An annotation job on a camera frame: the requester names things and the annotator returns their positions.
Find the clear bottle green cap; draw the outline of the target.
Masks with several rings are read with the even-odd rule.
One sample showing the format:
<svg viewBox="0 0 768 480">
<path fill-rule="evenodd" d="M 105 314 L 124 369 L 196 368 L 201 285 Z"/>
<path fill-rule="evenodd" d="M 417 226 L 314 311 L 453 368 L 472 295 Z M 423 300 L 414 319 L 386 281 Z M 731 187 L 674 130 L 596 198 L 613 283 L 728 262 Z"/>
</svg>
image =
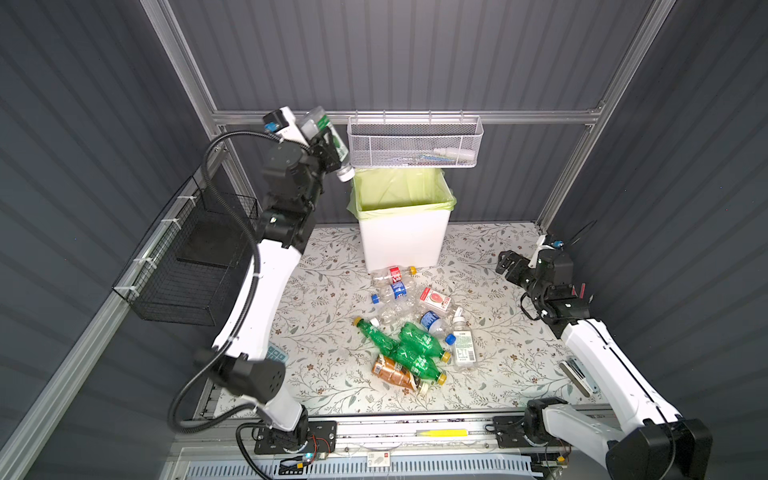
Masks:
<svg viewBox="0 0 768 480">
<path fill-rule="evenodd" d="M 349 160 L 349 149 L 322 107 L 310 110 L 299 120 L 298 126 L 324 172 L 336 173 L 343 183 L 354 178 L 355 169 Z"/>
</svg>

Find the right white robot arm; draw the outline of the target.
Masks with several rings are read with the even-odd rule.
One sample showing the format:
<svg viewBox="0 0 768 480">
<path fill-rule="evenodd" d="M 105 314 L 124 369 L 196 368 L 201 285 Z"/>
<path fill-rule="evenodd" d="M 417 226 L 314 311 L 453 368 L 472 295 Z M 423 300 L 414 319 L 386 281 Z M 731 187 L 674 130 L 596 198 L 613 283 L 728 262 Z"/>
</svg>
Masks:
<svg viewBox="0 0 768 480">
<path fill-rule="evenodd" d="M 533 320 L 546 324 L 594 380 L 620 424 L 609 427 L 559 397 L 531 400 L 523 431 L 533 445 L 566 442 L 613 479 L 703 479 L 713 446 L 710 430 L 686 419 L 654 389 L 590 313 L 573 282 L 573 261 L 562 248 L 541 245 L 532 258 L 500 253 L 497 273 L 522 288 Z"/>
</svg>

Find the green bin liner bag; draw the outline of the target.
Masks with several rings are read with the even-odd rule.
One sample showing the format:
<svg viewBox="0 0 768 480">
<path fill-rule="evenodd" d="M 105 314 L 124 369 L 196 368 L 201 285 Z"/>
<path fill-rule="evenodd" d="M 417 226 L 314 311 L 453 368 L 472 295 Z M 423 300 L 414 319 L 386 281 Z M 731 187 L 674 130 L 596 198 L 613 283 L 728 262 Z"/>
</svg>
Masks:
<svg viewBox="0 0 768 480">
<path fill-rule="evenodd" d="M 440 169 L 361 169 L 352 179 L 347 210 L 362 222 L 432 211 L 450 212 L 456 203 Z"/>
</svg>

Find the white plastic trash bin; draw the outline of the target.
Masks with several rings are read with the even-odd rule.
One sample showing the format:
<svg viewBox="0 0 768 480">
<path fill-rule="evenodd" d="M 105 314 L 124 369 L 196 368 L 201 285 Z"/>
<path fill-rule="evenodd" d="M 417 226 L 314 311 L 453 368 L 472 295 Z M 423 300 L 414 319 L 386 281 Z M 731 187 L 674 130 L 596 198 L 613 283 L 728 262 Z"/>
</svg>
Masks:
<svg viewBox="0 0 768 480">
<path fill-rule="evenodd" d="M 391 266 L 436 266 L 450 214 L 449 210 L 432 210 L 360 220 L 367 271 Z"/>
</svg>

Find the stapler on table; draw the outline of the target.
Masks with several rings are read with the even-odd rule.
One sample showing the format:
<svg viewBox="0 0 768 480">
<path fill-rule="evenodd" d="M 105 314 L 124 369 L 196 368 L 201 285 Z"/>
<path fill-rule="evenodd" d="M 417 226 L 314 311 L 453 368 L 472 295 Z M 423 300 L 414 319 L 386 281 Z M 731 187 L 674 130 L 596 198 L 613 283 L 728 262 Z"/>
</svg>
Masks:
<svg viewBox="0 0 768 480">
<path fill-rule="evenodd" d="M 559 362 L 559 367 L 583 396 L 591 398 L 600 393 L 599 386 L 577 358 L 568 357 Z"/>
</svg>

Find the white green label bottle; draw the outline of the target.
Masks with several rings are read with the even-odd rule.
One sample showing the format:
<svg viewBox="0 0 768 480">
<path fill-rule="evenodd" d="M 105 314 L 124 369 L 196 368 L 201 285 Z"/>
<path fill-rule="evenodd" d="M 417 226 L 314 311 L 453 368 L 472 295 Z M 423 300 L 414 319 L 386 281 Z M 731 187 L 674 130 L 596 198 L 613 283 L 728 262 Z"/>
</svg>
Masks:
<svg viewBox="0 0 768 480">
<path fill-rule="evenodd" d="M 455 326 L 445 338 L 446 344 L 453 351 L 457 367 L 470 368 L 477 363 L 477 352 L 473 333 L 466 326 Z"/>
</svg>

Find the clear bottle watermelon label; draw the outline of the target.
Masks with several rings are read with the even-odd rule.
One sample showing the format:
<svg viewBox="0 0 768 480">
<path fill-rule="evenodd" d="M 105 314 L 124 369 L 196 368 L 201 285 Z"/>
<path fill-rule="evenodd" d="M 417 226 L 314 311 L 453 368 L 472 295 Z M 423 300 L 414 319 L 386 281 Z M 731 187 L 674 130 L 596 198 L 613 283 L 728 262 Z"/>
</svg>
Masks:
<svg viewBox="0 0 768 480">
<path fill-rule="evenodd" d="M 453 300 L 450 296 L 431 287 L 423 289 L 419 294 L 418 301 L 422 307 L 435 313 L 446 314 L 453 307 Z"/>
</svg>

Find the clear bottle red label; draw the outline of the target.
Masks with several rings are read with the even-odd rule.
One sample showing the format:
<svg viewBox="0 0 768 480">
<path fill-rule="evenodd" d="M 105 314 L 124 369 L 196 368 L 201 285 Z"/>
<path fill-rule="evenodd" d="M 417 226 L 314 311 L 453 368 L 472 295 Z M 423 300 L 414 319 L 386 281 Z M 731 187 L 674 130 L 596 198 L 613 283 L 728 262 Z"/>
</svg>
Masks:
<svg viewBox="0 0 768 480">
<path fill-rule="evenodd" d="M 389 266 L 375 270 L 371 273 L 373 286 L 391 285 L 397 282 L 413 280 L 418 274 L 418 269 L 413 266 Z"/>
</svg>

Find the clear bottle blue cap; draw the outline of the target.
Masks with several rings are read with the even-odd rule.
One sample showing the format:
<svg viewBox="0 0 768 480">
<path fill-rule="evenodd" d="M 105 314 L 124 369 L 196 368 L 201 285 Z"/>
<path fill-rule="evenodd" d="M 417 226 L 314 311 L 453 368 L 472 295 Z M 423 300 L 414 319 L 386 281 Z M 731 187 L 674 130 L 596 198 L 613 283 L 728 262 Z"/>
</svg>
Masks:
<svg viewBox="0 0 768 480">
<path fill-rule="evenodd" d="M 411 307 L 415 302 L 414 285 L 405 280 L 376 285 L 371 294 L 371 300 L 374 305 L 382 304 L 395 307 Z"/>
</svg>

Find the green bottle upper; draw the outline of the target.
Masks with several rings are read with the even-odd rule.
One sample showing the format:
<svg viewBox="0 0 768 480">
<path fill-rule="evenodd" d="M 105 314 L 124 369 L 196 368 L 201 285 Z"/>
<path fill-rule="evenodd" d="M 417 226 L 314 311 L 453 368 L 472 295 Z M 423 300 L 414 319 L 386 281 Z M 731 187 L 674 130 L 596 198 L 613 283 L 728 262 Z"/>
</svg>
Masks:
<svg viewBox="0 0 768 480">
<path fill-rule="evenodd" d="M 438 358 L 444 363 L 450 362 L 451 353 L 445 350 L 435 337 L 419 328 L 415 323 L 404 324 L 399 331 L 399 339 L 420 354 Z"/>
</svg>

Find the white tube in basket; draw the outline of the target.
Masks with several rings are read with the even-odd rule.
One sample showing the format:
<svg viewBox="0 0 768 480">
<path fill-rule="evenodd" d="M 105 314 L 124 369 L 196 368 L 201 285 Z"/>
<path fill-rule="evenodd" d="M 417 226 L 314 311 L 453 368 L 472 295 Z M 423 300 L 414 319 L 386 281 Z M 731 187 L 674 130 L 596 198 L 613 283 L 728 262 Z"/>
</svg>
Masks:
<svg viewBox="0 0 768 480">
<path fill-rule="evenodd" d="M 455 160 L 456 162 L 472 163 L 476 160 L 477 153 L 474 150 L 455 147 L 435 148 L 434 154 L 440 157 Z"/>
</svg>

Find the green bottle lower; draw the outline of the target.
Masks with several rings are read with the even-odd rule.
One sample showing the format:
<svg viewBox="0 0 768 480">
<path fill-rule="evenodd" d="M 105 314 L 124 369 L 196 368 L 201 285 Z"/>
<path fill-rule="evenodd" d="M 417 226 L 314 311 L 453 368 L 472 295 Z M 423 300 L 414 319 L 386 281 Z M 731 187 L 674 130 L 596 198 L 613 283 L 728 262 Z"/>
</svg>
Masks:
<svg viewBox="0 0 768 480">
<path fill-rule="evenodd" d="M 392 359 L 406 367 L 411 373 L 430 382 L 443 385 L 447 376 L 434 363 L 431 358 L 414 350 L 410 345 L 401 342 L 392 351 Z"/>
</svg>

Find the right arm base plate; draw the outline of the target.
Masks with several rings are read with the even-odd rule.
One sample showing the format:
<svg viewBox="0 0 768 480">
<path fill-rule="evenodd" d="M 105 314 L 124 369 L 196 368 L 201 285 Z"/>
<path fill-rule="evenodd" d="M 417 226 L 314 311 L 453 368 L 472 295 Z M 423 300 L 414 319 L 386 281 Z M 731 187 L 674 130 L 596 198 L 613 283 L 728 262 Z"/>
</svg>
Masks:
<svg viewBox="0 0 768 480">
<path fill-rule="evenodd" d="M 529 413 L 494 416 L 489 430 L 502 449 L 543 447 L 547 444 L 541 420 Z"/>
</svg>

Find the yellow marker on rail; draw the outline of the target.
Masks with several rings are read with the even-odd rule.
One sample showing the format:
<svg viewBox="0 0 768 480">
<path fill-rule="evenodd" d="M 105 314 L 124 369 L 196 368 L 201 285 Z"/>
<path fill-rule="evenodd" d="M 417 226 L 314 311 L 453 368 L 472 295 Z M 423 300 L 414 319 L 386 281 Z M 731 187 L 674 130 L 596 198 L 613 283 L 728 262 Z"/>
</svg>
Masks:
<svg viewBox="0 0 768 480">
<path fill-rule="evenodd" d="M 418 430 L 416 435 L 427 438 L 462 438 L 468 437 L 469 432 L 466 429 L 430 429 Z"/>
</svg>

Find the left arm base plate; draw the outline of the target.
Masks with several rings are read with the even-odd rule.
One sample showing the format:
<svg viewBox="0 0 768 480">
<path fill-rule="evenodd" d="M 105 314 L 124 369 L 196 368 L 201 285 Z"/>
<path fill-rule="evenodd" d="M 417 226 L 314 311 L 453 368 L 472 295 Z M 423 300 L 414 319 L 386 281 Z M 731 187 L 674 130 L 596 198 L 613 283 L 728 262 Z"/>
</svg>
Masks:
<svg viewBox="0 0 768 480">
<path fill-rule="evenodd" d="M 337 430 L 337 422 L 318 420 L 301 420 L 291 432 L 259 426 L 252 433 L 253 452 L 257 455 L 333 453 Z"/>
</svg>

